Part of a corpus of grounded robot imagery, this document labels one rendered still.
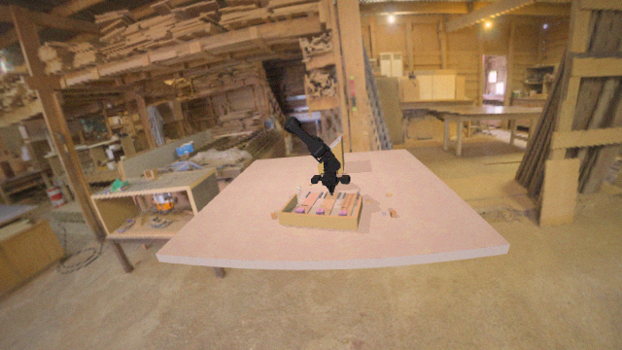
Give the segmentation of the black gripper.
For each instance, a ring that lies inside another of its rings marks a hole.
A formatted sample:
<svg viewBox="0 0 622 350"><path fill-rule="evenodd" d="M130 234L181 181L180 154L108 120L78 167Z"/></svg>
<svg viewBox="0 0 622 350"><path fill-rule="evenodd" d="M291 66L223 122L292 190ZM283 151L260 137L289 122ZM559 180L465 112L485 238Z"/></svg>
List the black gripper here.
<svg viewBox="0 0 622 350"><path fill-rule="evenodd" d="M328 172L331 172L330 170L328 170L327 167L324 167L324 171L327 170ZM321 175L314 175L311 179L311 184L318 184L319 181L322 181L322 176ZM349 185L351 182L351 176L350 175L342 175L342 177L337 177L337 182L336 184L333 183L332 186L326 186L328 188L328 191L330 193L334 193L334 189L335 186L338 185L338 183L341 182L342 185Z"/></svg>

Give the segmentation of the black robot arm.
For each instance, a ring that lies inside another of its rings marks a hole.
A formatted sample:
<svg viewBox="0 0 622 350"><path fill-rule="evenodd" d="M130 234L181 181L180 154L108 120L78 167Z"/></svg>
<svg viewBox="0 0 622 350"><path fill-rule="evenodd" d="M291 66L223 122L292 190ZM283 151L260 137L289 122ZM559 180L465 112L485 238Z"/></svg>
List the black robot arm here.
<svg viewBox="0 0 622 350"><path fill-rule="evenodd" d="M340 168L340 162L331 152L330 147L326 143L323 143L324 141L319 136L315 136L313 134L310 135L303 130L301 128L300 121L295 116L290 116L283 126L288 133L295 133L307 145L311 155L319 163L324 162L324 167L327 167L328 170L331 171L328 172L325 170L322 177L322 185L332 186L333 183L336 184L337 176L334 171L337 171ZM320 160L318 160L318 158L320 158Z"/></svg>

